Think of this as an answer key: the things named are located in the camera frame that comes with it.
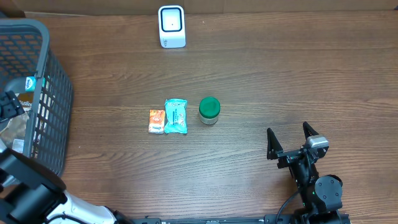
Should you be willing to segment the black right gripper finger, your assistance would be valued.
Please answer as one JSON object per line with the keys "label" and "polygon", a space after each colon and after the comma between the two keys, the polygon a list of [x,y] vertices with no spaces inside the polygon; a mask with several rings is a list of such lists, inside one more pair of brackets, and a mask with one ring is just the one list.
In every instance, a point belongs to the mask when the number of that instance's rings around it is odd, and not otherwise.
{"label": "black right gripper finger", "polygon": [[271,128],[267,129],[267,160],[278,159],[278,154],[284,150]]}
{"label": "black right gripper finger", "polygon": [[311,136],[319,135],[319,133],[316,132],[306,121],[303,122],[303,131],[306,139]]}

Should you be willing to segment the beige granola bag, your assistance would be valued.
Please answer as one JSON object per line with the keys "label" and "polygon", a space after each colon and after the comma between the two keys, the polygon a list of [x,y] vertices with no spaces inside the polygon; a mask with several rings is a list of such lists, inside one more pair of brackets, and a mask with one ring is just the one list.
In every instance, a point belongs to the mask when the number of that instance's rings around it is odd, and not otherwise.
{"label": "beige granola bag", "polygon": [[1,149],[10,148],[22,154],[24,151],[24,139],[27,122],[29,120],[29,111],[32,108],[34,93],[17,93],[16,96],[24,109],[24,114],[1,123]]}

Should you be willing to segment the green lid jar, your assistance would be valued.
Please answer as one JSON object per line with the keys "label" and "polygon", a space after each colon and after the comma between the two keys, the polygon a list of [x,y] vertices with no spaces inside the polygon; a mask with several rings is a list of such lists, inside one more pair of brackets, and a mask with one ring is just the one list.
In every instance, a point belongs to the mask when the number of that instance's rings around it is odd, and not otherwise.
{"label": "green lid jar", "polygon": [[220,102],[212,96],[203,98],[199,104],[199,115],[202,123],[215,124],[221,111]]}

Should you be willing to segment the teal snack packet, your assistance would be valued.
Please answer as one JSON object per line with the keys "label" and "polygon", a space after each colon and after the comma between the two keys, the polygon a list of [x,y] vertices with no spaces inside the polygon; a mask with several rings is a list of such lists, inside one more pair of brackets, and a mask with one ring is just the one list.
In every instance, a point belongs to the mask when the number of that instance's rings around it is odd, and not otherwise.
{"label": "teal snack packet", "polygon": [[165,101],[167,123],[164,129],[166,134],[187,134],[187,103],[187,100],[177,98]]}

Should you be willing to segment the orange snack packet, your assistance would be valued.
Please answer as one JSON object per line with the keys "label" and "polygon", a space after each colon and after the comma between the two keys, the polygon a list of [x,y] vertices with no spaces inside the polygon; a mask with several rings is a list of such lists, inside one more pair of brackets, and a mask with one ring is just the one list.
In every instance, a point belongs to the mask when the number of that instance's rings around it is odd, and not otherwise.
{"label": "orange snack packet", "polygon": [[165,126],[165,111],[150,110],[148,132],[152,134],[163,134]]}

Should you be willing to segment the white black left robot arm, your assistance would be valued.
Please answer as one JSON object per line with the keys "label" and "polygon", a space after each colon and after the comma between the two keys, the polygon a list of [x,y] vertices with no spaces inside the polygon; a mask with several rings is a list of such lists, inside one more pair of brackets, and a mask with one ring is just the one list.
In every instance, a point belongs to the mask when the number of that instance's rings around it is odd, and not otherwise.
{"label": "white black left robot arm", "polygon": [[57,174],[7,147],[1,151],[1,180],[9,175],[20,183],[1,199],[5,223],[132,223],[117,210],[69,194]]}

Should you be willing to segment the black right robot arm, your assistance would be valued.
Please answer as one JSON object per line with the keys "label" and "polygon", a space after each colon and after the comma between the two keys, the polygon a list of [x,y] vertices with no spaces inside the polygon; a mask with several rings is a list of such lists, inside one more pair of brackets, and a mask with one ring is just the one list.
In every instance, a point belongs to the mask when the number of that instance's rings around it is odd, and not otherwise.
{"label": "black right robot arm", "polygon": [[[329,149],[326,137],[316,132],[307,122],[303,123],[305,143],[293,151],[285,152],[271,128],[267,129],[267,159],[276,160],[280,169],[288,168],[297,186],[279,208],[276,215],[266,215],[267,223],[348,223],[347,216],[341,216],[343,206],[343,182],[336,175],[319,176],[315,163],[324,157]],[[283,216],[286,206],[300,196],[303,208]]]}

